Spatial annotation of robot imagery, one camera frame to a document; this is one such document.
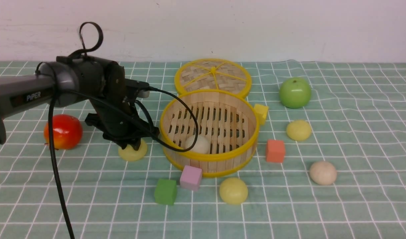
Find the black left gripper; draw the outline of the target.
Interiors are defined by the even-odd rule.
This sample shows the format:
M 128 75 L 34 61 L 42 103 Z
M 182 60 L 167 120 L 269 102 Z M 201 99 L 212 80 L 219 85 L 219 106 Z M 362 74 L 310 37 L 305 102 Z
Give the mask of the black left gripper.
M 146 82 L 130 79 L 107 81 L 99 100 L 90 100 L 96 112 L 89 113 L 85 123 L 103 132 L 104 139 L 122 150 L 130 146 L 138 151 L 142 138 L 159 136 L 159 128 L 137 100 L 149 96 L 149 87 Z

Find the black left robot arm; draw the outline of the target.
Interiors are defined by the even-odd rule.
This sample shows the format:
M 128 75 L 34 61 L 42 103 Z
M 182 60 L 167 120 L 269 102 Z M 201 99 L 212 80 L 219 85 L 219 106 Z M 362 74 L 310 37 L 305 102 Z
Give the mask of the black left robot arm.
M 127 79 L 124 67 L 115 61 L 58 56 L 55 62 L 42 63 L 33 75 L 0 79 L 0 145 L 7 140 L 5 118 L 50 103 L 59 94 L 56 108 L 90 100 L 95 113 L 87 115 L 85 124 L 122 149 L 137 150 L 140 139 L 159 136 L 151 119 L 141 119 L 134 105 L 138 97 L 148 97 L 148 89 L 148 83 Z

